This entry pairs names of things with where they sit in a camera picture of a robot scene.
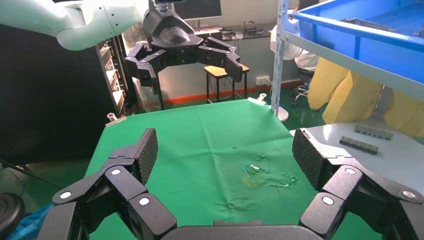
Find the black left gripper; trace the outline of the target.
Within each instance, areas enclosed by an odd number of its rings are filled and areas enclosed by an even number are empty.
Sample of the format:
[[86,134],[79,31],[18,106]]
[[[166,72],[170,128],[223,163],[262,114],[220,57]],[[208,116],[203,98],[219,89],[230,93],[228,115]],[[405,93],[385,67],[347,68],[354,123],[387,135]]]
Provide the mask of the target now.
[[236,47],[213,37],[205,40],[173,10],[149,10],[143,19],[146,43],[137,43],[125,58],[127,71],[142,87],[160,90],[159,72],[167,66],[201,63],[225,70],[237,83],[242,80],[243,67]]

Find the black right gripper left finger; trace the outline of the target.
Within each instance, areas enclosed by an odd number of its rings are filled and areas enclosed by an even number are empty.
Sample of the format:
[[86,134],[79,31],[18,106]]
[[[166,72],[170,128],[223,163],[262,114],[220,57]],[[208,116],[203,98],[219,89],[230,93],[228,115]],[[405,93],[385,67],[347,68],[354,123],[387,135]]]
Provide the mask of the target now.
[[146,187],[158,150],[157,132],[147,128],[135,144],[115,149],[99,170],[58,191],[38,239],[87,240],[113,214],[138,240],[159,240],[175,229],[175,216]]

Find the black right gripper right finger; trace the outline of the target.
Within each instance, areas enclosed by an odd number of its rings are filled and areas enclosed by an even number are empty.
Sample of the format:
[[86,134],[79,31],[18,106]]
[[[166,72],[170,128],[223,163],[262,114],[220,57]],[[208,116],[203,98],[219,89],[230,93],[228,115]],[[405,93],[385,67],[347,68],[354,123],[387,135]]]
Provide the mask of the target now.
[[305,128],[294,132],[293,157],[316,190],[299,224],[331,239],[347,213],[361,217],[384,240],[424,237],[424,197],[372,172],[345,149],[320,143]]

